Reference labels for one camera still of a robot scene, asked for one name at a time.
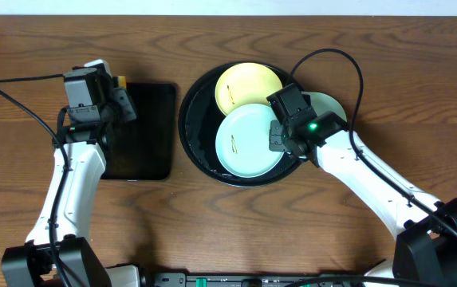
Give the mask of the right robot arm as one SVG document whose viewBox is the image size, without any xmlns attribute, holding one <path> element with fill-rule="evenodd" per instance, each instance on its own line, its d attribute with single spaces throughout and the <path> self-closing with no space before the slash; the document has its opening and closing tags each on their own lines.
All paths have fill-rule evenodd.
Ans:
<svg viewBox="0 0 457 287">
<path fill-rule="evenodd" d="M 391 261 L 370 269 L 365 286 L 457 286 L 457 199 L 442 202 L 390 168 L 350 129 L 332 97 L 313 103 L 294 85 L 267 98 L 276 118 L 270 149 L 306 158 L 354 192 L 395 241 Z"/>
</svg>

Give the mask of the mint plate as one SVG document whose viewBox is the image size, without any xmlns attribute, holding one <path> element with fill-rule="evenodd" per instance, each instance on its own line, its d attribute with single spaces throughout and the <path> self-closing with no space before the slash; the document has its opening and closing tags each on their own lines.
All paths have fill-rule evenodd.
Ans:
<svg viewBox="0 0 457 287">
<path fill-rule="evenodd" d="M 276 119 L 271 107 L 246 104 L 219 125 L 215 152 L 222 166 L 232 175 L 256 178 L 273 169 L 283 157 L 270 150 L 270 125 Z"/>
<path fill-rule="evenodd" d="M 309 100 L 310 105 L 318 116 L 325 112 L 334 112 L 341 119 L 347 122 L 345 110 L 341 104 L 333 97 L 322 92 L 302 92 L 302 95 Z"/>
</svg>

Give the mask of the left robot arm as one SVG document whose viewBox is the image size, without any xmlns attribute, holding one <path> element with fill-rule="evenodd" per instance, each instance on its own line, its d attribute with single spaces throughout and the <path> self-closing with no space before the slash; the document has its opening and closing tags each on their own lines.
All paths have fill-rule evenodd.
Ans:
<svg viewBox="0 0 457 287">
<path fill-rule="evenodd" d="M 138 286 L 135 265 L 104 267 L 89 244 L 97 186 L 116 131 L 137 118 L 123 77 L 104 60 L 61 74 L 68 105 L 49 133 L 53 177 L 44 206 L 23 245 L 2 257 L 8 286 Z"/>
</svg>

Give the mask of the green yellow sponge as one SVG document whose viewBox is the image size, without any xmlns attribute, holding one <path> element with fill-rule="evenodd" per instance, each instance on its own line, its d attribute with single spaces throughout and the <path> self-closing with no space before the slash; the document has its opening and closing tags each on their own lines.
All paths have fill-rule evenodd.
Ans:
<svg viewBox="0 0 457 287">
<path fill-rule="evenodd" d="M 119 88 L 127 88 L 127 82 L 126 82 L 126 77 L 124 76 L 118 76 L 116 78 L 117 86 Z"/>
</svg>

